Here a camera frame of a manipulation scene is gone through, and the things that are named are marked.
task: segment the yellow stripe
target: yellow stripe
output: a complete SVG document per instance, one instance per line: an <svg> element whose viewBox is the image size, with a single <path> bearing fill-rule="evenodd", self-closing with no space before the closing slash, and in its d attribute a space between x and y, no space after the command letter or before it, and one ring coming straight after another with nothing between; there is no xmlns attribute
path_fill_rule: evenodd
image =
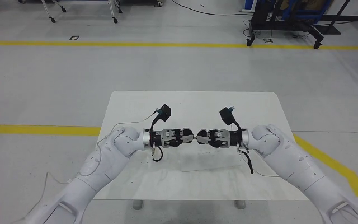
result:
<svg viewBox="0 0 358 224"><path fill-rule="evenodd" d="M101 127L80 126L35 126L35 125L0 125L0 134L43 134L59 136L98 136ZM331 158L318 148L312 146L299 136L295 135L296 143L309 154L344 176L355 195L358 197L358 176L345 165Z"/></svg>
<svg viewBox="0 0 358 224"><path fill-rule="evenodd" d="M166 48L246 48L235 43L155 43L155 42L82 42L82 41L0 41L0 45L20 46L116 46L116 47L166 47ZM253 44L255 49L313 50L311 45ZM358 46L321 46L322 50L358 50Z"/></svg>
<svg viewBox="0 0 358 224"><path fill-rule="evenodd" d="M101 127L0 125L0 134L48 134L58 136L98 136Z"/></svg>
<svg viewBox="0 0 358 224"><path fill-rule="evenodd" d="M299 136L294 134L294 137L296 139L296 143L304 150L306 150L309 154L311 154L319 161L323 162L324 164L344 176L347 179L349 185L351 186L353 192L358 197L358 176L352 170L347 168L345 165L339 163L338 161L334 160L318 148L312 146L310 143L306 142Z"/></svg>

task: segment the wire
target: wire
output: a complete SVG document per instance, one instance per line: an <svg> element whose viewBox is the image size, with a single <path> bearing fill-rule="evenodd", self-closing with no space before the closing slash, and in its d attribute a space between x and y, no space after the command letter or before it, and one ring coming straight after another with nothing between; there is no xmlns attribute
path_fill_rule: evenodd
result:
<svg viewBox="0 0 358 224"><path fill-rule="evenodd" d="M186 6L183 6L182 4L177 3L176 1L172 0L172 2L174 2L175 4L177 4L178 6L181 6L183 8L187 8L188 10L192 10L194 12L198 12L198 13L202 13L202 14L206 14L206 15L212 15L212 16L252 16L252 14L246 14L246 13L235 13L235 14L214 14L214 13L207 13L207 12L201 12L198 10L195 10L193 8L189 8Z"/></svg>
<svg viewBox="0 0 358 224"><path fill-rule="evenodd" d="M157 146L159 149L160 149L160 151L161 151L161 157L160 157L160 159L159 160L156 160L156 159L154 159L153 158L153 161L154 162L159 162L160 160L162 160L162 158L163 158L163 150L162 150L162 148L160 147L160 146Z"/></svg>
<svg viewBox="0 0 358 224"><path fill-rule="evenodd" d="M250 172L251 172L251 174L253 174L253 168L252 168L252 164L251 164L251 159L250 159L250 157L247 155L247 153L246 152L244 152L244 151L241 151L240 150L240 152L241 153L243 153L245 156L246 156L246 158L247 158L247 164L248 164L248 167L250 167Z"/></svg>
<svg viewBox="0 0 358 224"><path fill-rule="evenodd" d="M140 121L137 121L137 122L122 122L122 123L117 123L117 124L115 124L115 125L113 126L111 132L110 132L108 135L106 135L103 139L101 139L101 140L99 140L99 141L97 142L97 146L98 146L98 148L100 149L100 160L99 160L99 162L98 162L96 168L95 168L90 174L83 175L83 174L81 174L81 171L78 172L78 173L79 173L81 176L90 176L91 174L93 174L93 173L98 169L98 167L100 166L100 163L101 163L101 161L102 161L102 149L101 149L101 147L100 147L100 143L101 143L103 140L107 139L107 138L112 134L112 132L114 131L114 129L115 129L115 127L116 127L117 125L119 125L119 124L135 124L135 123L144 122L144 121L148 120L151 116L153 116L155 113L156 113L156 111L154 111L153 114L151 114L149 117L145 118L144 120L140 120Z"/></svg>
<svg viewBox="0 0 358 224"><path fill-rule="evenodd" d="M24 220L25 217L26 217L32 210L34 210L34 208L41 202L41 200L42 200L43 197L44 197L44 193L45 193L45 189L46 189L47 180L48 180L49 175L50 175L57 183L59 183L59 184L68 184L68 183L70 182L70 180L69 180L69 181L66 182L66 183L62 183L61 181L57 180L51 172L47 172L47 173L46 173L46 177L45 177L44 189L43 189L43 192L41 193L40 200L39 200L38 202L36 202L36 204L35 204L34 206L32 206L32 208L28 211L28 213L27 213L24 217L20 218L19 220L16 220L16 221L11 222L10 224L13 224L13 223L16 223L16 222L20 222L21 220Z"/></svg>
<svg viewBox="0 0 358 224"><path fill-rule="evenodd" d="M334 25L339 25L339 24L349 24L351 22L356 22L356 21L347 21L347 22L338 22L338 23L334 23ZM316 26L329 26L330 24L318 24Z"/></svg>
<svg viewBox="0 0 358 224"><path fill-rule="evenodd" d="M299 35L298 31L297 31L297 35L292 35L293 38L301 38L301 39L307 39L307 37L309 36L309 32L307 32L307 34L305 35Z"/></svg>
<svg viewBox="0 0 358 224"><path fill-rule="evenodd" d="M107 134L103 139L101 139L101 140L99 140L99 141L97 142L97 146L98 146L99 149L100 149L100 160L99 160L98 165L97 165L97 167L95 168L95 170L93 170L90 174L87 174L87 175L83 175L83 174L81 174L81 172L78 172L78 174L80 174L81 176L90 176L91 174L93 174L93 173L97 170L97 168L100 166L100 163L101 163L101 160L102 160L102 149L101 149L101 147L100 147L99 144L100 144L100 142L102 142L104 139L107 139L109 135L112 134L112 132L114 131L114 129L115 129L115 127L116 127L117 125L119 125L119 124L134 124L134 123L144 122L144 121L148 120L151 116L153 116L155 113L156 113L156 111L154 111L153 114L151 114L150 116L148 116L148 117L145 118L144 120L140 120L140 121L137 121L137 122L122 122L122 123L117 123L117 124L115 124L115 125L113 126L111 132L110 132L109 134ZM16 222L20 222L21 220L24 220L25 217L26 217L32 210L34 210L34 208L41 202L41 200L42 200L43 197L44 197L44 193L45 193L45 189L46 189L47 180L48 180L48 176L49 176L49 175L50 175L57 183L59 183L59 184L68 184L68 183L70 182L70 180L71 180L71 179L70 179L67 183L62 183L62 182L60 182L59 180L57 180L57 179L54 177L54 175L52 175L52 173L47 172L47 173L46 173L46 178L45 178L44 189L43 189L43 192L42 192L42 194L41 194L40 200L29 210L29 212L28 212L24 217L20 218L19 220L16 220L16 221L11 222L10 224L13 224L13 223L16 223Z"/></svg>
<svg viewBox="0 0 358 224"><path fill-rule="evenodd" d="M274 175L264 175L264 174L260 174L259 172L257 172L256 170L254 170L255 173L259 174L260 176L265 176L268 178L280 178L280 176L274 176Z"/></svg>

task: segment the concrete floor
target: concrete floor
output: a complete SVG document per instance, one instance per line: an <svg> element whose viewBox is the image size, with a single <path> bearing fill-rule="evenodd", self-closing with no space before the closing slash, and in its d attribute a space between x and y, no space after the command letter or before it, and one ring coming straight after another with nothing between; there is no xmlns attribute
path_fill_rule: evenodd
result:
<svg viewBox="0 0 358 224"><path fill-rule="evenodd" d="M245 43L242 22L250 16L205 16L167 0L162 8L123 6L113 24L106 3L66 2L67 13L49 4L0 2L0 41L146 41ZM212 13L236 13L234 0L180 0ZM355 45L358 24L337 26L341 36L326 45ZM255 40L263 43L262 38ZM275 44L312 45L273 32ZM358 52L222 48L109 48L0 45L0 124L100 126L115 90L272 91L291 129L358 172ZM25 215L39 199L44 176L71 178L97 137L0 135L0 223ZM318 162L347 191L345 178ZM50 181L45 199L62 186ZM92 223L322 223L307 201L131 202L92 201L84 215Z"/></svg>

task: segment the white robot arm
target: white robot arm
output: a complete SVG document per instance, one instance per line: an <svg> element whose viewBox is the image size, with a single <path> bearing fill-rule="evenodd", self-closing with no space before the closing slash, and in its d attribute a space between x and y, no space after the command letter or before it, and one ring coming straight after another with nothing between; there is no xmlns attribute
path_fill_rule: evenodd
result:
<svg viewBox="0 0 358 224"><path fill-rule="evenodd" d="M144 149L146 133L138 133L132 127L114 129L100 145L101 149L87 157L78 175L55 198L26 216L25 223L81 224L93 197L122 172L135 151Z"/></svg>
<svg viewBox="0 0 358 224"><path fill-rule="evenodd" d="M358 199L348 197L334 184L315 164L311 155L274 125L259 125L252 131L241 129L232 110L224 108L220 114L227 125L236 124L237 131L202 130L196 137L198 142L213 147L237 146L255 150L274 172L306 195L317 207L324 223L358 224Z"/></svg>
<svg viewBox="0 0 358 224"><path fill-rule="evenodd" d="M83 214L95 195L122 172L137 150L155 144L176 147L194 138L189 129L153 131L154 124L170 117L170 108L157 109L150 129L137 132L133 127L118 127L99 141L98 148L86 158L77 176L53 199L39 204L25 216L26 224L81 224Z"/></svg>

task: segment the white arm casing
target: white arm casing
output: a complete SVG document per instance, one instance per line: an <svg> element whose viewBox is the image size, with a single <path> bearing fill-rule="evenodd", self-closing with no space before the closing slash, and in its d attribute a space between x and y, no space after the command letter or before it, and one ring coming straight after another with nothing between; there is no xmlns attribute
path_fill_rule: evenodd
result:
<svg viewBox="0 0 358 224"><path fill-rule="evenodd" d="M122 172L137 150L144 150L144 131L118 127L86 158L78 175L52 200L25 217L26 224L81 224L95 195Z"/></svg>
<svg viewBox="0 0 358 224"><path fill-rule="evenodd" d="M280 177L317 207L326 224L358 224L358 199L348 197L315 164L312 156L274 125L243 132L243 144L256 150Z"/></svg>

